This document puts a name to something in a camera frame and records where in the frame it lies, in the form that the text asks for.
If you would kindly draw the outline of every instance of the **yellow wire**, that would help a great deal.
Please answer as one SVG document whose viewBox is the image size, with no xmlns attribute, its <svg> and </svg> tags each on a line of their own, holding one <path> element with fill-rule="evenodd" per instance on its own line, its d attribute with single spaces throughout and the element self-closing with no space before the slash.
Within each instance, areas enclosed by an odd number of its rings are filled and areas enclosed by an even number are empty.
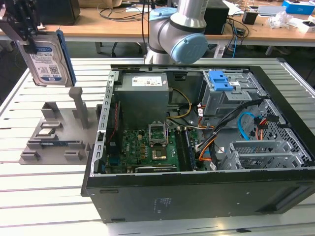
<svg viewBox="0 0 315 236">
<path fill-rule="evenodd" d="M 185 114 L 183 114 L 183 115 L 174 116 L 174 117 L 167 117 L 167 118 L 170 118 L 170 119 L 174 119 L 174 118 L 175 118 L 175 119 L 177 119 L 177 118 L 184 118 L 184 117 L 188 116 L 189 113 L 191 112 L 191 103 L 190 103 L 189 99 L 186 97 L 186 95 L 183 94 L 181 91 L 179 91 L 177 88 L 173 88 L 173 90 L 179 92 L 179 93 L 187 100 L 187 102 L 189 103 L 189 109 L 188 109 L 188 111 L 187 111 Z"/>
</svg>

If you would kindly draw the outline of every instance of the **blue drive bay latch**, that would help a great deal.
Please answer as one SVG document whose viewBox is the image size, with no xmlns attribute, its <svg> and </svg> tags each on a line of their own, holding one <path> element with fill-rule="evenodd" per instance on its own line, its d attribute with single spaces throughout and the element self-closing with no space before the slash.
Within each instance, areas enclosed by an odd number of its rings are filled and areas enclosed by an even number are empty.
<svg viewBox="0 0 315 236">
<path fill-rule="evenodd" d="M 221 70 L 209 71 L 209 80 L 214 85 L 215 91 L 233 91 L 233 86 L 228 82 L 228 78 Z"/>
</svg>

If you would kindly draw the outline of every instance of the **motherboard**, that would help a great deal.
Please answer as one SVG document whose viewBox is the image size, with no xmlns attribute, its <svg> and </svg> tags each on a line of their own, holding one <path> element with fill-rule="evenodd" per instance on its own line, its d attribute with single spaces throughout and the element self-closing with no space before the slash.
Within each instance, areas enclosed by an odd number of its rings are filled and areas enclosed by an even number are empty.
<svg viewBox="0 0 315 236">
<path fill-rule="evenodd" d="M 176 128 L 165 131 L 164 134 L 163 129 L 124 129 L 120 151 L 109 154 L 103 168 L 106 166 L 111 173 L 179 172 L 187 167 L 193 170 L 192 150 L 199 142 L 197 132 Z M 186 155 L 183 151 L 187 149 L 191 152 Z"/>
</svg>

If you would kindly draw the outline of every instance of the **slotted aluminum tabletop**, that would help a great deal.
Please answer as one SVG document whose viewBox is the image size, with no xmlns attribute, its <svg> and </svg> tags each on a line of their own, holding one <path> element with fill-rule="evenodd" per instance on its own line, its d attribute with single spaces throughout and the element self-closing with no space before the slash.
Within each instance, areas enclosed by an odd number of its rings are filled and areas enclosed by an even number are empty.
<svg viewBox="0 0 315 236">
<path fill-rule="evenodd" d="M 110 64 L 143 61 L 73 59 L 72 63 L 77 86 L 83 88 L 83 100 L 88 107 L 95 107 L 103 100 Z M 198 63 L 261 66 L 315 132 L 315 92 L 287 63 L 277 59 L 202 59 Z M 60 108 L 75 107 L 68 90 L 58 86 L 37 87 L 27 70 L 0 107 L 1 236 L 230 235 L 239 228 L 251 230 L 247 236 L 314 234 L 315 195 L 282 215 L 103 224 L 91 199 L 80 196 L 85 166 L 18 163 L 42 117 L 40 109 L 44 102 L 56 101 Z M 191 202 L 193 207 L 198 201 Z"/>
</svg>

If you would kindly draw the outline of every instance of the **black computer case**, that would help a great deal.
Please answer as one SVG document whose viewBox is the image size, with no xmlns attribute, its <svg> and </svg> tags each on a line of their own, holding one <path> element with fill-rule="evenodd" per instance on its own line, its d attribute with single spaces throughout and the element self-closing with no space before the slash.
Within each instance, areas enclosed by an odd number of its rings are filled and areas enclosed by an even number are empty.
<svg viewBox="0 0 315 236">
<path fill-rule="evenodd" d="M 80 15 L 78 0 L 37 0 L 40 22 L 71 26 Z"/>
<path fill-rule="evenodd" d="M 204 34 L 223 34 L 229 8 L 221 0 L 209 0 L 204 19 Z"/>
<path fill-rule="evenodd" d="M 264 71 L 258 66 L 248 69 L 313 159 L 314 135 Z M 312 168 L 98 177 L 90 175 L 91 160 L 82 195 L 88 193 L 104 223 L 280 214 L 315 192 Z"/>
</svg>

